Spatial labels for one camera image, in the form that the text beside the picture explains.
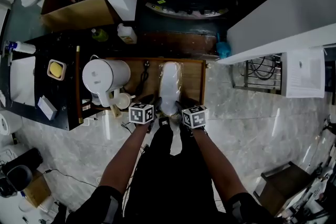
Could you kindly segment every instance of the white sink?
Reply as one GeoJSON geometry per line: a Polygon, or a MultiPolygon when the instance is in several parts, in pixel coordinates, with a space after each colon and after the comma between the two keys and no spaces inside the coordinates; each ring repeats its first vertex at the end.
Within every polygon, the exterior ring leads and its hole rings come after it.
{"type": "Polygon", "coordinates": [[[10,99],[35,106],[34,94],[35,56],[12,61],[10,66],[10,99]]]}

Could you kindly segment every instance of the green bottle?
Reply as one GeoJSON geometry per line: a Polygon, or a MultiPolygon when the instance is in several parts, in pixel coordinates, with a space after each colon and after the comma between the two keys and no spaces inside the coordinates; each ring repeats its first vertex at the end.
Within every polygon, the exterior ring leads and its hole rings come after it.
{"type": "Polygon", "coordinates": [[[109,39],[109,34],[107,34],[103,29],[92,29],[92,37],[98,42],[105,42],[109,39]]]}

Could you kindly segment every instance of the marble floor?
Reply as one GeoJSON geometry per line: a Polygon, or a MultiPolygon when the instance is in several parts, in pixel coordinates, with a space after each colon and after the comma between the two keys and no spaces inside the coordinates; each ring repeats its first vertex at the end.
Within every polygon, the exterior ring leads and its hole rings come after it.
{"type": "MultiPolygon", "coordinates": [[[[323,119],[332,114],[324,99],[286,99],[275,94],[233,89],[228,66],[210,64],[206,71],[205,105],[209,109],[206,129],[211,139],[236,168],[243,184],[252,193],[262,172],[293,161],[312,172],[325,161],[335,136],[324,131],[317,147],[323,119]]],[[[40,170],[57,168],[79,180],[97,185],[105,166],[130,135],[120,124],[128,122],[125,113],[119,119],[106,122],[100,113],[90,126],[79,126],[67,132],[24,119],[17,136],[22,143],[40,150],[44,163],[40,170]],[[105,132],[107,123],[110,132],[105,132]]],[[[150,144],[156,122],[144,144],[150,144]]],[[[182,144],[179,130],[172,126],[174,140],[171,153],[178,154],[182,144]]],[[[76,210],[88,199],[94,188],[65,177],[57,171],[45,175],[53,196],[76,210]]],[[[223,205],[215,192],[219,210],[223,205]]]]}

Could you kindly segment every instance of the sleeve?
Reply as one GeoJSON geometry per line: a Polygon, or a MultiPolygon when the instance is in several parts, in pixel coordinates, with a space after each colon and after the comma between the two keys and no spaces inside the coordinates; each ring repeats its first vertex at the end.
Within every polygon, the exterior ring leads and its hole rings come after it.
{"type": "Polygon", "coordinates": [[[92,196],[69,215],[66,224],[112,224],[122,218],[122,195],[109,186],[99,186],[92,196]]]}
{"type": "Polygon", "coordinates": [[[264,207],[259,205],[248,193],[233,196],[225,210],[237,223],[276,224],[279,223],[264,207]]]}

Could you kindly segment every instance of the metal rack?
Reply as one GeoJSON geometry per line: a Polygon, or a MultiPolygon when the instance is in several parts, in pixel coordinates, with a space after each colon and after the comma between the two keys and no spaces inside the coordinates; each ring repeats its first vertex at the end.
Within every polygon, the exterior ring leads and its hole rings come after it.
{"type": "Polygon", "coordinates": [[[269,55],[245,61],[244,73],[239,70],[239,65],[231,65],[229,69],[233,88],[281,94],[281,61],[279,55],[269,55]],[[235,82],[234,68],[244,77],[243,85],[235,82]]]}

